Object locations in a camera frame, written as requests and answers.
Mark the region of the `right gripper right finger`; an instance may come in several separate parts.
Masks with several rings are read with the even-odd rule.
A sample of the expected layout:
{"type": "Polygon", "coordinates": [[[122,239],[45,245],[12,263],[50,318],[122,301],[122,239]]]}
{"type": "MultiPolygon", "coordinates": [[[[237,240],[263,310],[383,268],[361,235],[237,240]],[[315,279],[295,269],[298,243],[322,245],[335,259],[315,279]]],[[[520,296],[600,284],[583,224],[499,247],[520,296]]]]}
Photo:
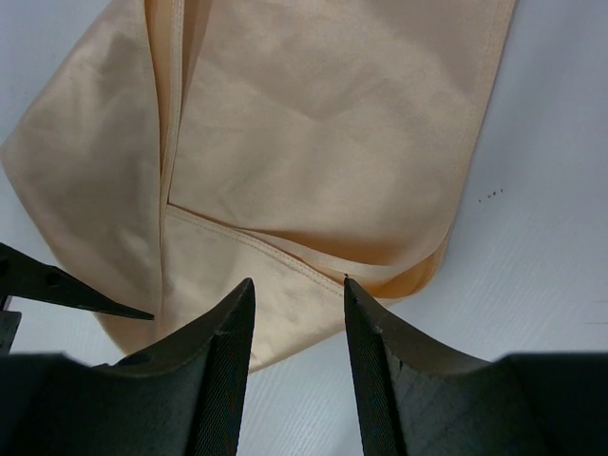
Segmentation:
{"type": "Polygon", "coordinates": [[[344,281],[344,313],[368,455],[603,455],[607,356],[452,349],[344,281]]]}

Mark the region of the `peach cloth napkin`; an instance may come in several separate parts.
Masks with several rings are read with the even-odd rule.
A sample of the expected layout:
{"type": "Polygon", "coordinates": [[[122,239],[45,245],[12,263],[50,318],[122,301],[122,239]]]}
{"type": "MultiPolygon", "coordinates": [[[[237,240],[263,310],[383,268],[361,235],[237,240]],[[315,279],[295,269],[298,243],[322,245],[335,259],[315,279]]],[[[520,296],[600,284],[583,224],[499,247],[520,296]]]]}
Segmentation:
{"type": "Polygon", "coordinates": [[[511,1],[113,1],[1,149],[64,268],[150,321],[127,353],[256,286],[250,366],[342,331],[440,265],[511,1]]]}

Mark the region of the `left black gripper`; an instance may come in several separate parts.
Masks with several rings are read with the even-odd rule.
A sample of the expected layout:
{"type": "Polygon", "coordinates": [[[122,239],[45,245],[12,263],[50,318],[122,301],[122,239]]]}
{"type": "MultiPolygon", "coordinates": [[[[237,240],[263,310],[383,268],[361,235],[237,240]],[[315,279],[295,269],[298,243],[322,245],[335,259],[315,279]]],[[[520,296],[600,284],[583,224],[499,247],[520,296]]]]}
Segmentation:
{"type": "Polygon", "coordinates": [[[140,320],[154,315],[130,308],[99,293],[56,266],[1,244],[0,354],[9,354],[22,313],[10,309],[12,297],[59,305],[99,314],[140,320]]]}

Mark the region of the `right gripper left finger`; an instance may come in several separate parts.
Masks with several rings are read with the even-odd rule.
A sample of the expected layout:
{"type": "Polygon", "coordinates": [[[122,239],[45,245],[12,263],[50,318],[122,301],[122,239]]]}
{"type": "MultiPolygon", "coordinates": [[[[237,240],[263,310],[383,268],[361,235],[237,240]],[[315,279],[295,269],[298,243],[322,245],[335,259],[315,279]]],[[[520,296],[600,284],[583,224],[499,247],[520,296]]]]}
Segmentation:
{"type": "Polygon", "coordinates": [[[61,354],[1,360],[5,455],[233,455],[246,390],[255,287],[113,366],[61,354]]]}

